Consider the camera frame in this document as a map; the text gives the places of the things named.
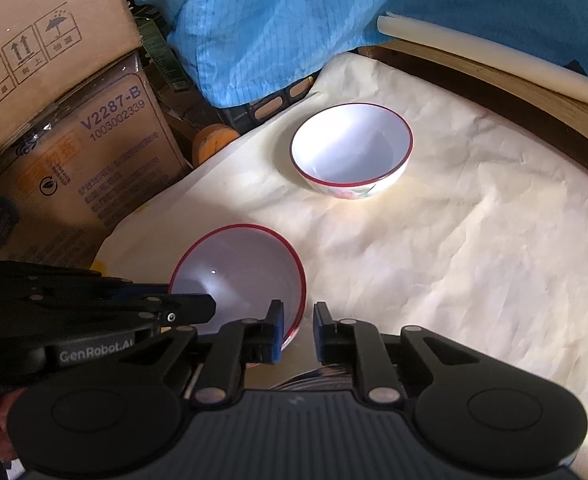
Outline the floral red-rimmed white bowl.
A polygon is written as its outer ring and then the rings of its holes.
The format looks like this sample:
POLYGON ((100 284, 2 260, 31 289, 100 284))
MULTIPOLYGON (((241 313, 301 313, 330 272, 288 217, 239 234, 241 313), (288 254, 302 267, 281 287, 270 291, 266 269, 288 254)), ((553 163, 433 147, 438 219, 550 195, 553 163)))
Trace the floral red-rimmed white bowl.
POLYGON ((289 156, 311 188, 341 200, 381 194, 405 173, 414 148, 408 122, 374 103, 341 103, 309 117, 289 156))

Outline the small orange object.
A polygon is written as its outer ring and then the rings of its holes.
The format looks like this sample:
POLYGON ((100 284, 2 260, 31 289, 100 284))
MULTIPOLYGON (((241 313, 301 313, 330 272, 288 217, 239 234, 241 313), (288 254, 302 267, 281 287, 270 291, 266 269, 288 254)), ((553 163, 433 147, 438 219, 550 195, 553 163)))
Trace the small orange object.
POLYGON ((196 133, 192 143, 193 165, 195 167, 201 166, 203 162, 223 150, 240 136, 236 130, 222 124, 213 124, 202 128, 201 131, 196 133))

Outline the blue cloth backdrop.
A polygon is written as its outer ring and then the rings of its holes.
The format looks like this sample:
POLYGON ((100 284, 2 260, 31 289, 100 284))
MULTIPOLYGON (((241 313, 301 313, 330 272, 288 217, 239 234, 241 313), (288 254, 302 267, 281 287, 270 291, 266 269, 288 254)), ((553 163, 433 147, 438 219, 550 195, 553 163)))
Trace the blue cloth backdrop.
POLYGON ((135 0, 153 6, 187 71, 270 93, 334 55, 379 44, 380 15, 444 26, 588 76, 588 0, 135 0))

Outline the white rolled paper tube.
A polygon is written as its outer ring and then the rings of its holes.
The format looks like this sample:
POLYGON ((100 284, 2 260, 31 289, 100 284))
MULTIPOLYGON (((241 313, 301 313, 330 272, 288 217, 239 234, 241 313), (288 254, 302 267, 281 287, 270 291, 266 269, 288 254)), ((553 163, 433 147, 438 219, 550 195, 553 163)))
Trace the white rolled paper tube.
POLYGON ((588 76, 503 44, 394 13, 380 15, 377 18, 377 29, 386 36, 502 70, 588 104, 588 76))

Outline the lower printed cardboard box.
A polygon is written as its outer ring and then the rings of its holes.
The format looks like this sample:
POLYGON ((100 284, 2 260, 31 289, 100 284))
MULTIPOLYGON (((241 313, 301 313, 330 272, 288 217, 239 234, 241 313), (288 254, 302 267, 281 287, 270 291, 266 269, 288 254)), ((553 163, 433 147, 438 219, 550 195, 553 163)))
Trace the lower printed cardboard box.
POLYGON ((131 53, 0 155, 0 260, 88 269, 123 218, 186 173, 131 53))

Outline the upper cardboard box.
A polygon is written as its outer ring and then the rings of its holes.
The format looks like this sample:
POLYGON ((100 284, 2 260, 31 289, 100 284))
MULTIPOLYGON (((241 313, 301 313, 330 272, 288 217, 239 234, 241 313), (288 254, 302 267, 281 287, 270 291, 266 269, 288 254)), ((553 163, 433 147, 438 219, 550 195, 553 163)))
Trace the upper cardboard box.
POLYGON ((47 107, 140 44, 126 0, 0 0, 0 153, 47 107))

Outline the black plastic crate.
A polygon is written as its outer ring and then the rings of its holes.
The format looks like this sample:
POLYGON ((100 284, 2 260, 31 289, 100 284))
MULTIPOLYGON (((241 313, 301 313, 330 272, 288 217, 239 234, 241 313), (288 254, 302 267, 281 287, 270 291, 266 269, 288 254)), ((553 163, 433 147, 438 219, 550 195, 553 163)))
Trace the black plastic crate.
POLYGON ((222 96, 215 96, 201 77, 187 71, 182 55, 169 44, 169 26, 163 16, 148 4, 132 4, 130 10, 142 39, 138 53, 145 74, 182 154, 192 166, 192 143, 202 128, 222 124, 243 136, 302 101, 318 78, 312 73, 259 94, 248 93, 225 78, 222 96))

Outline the wooden shelf board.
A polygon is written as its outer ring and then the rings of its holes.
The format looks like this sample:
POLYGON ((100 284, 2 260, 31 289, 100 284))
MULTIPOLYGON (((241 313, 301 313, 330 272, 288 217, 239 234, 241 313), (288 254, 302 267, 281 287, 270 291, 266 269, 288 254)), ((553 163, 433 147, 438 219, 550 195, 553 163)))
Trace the wooden shelf board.
POLYGON ((588 170, 588 105, 500 70, 402 41, 357 52, 436 84, 533 133, 588 170))

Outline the cream paper table cover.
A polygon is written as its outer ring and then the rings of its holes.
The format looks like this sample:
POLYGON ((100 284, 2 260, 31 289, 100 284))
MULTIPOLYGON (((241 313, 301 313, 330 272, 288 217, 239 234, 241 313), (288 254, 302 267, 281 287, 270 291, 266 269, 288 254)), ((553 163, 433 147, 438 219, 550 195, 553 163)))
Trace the cream paper table cover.
MULTIPOLYGON (((166 283, 196 240, 233 223, 284 236, 309 301, 337 318, 424 326, 557 382, 588 413, 588 171, 489 110, 338 55, 306 99, 122 220, 93 266, 166 283), (289 142, 319 110, 356 101, 405 117, 414 150, 385 193, 337 200, 297 174, 289 142)), ((588 436, 574 468, 588 479, 588 436)))

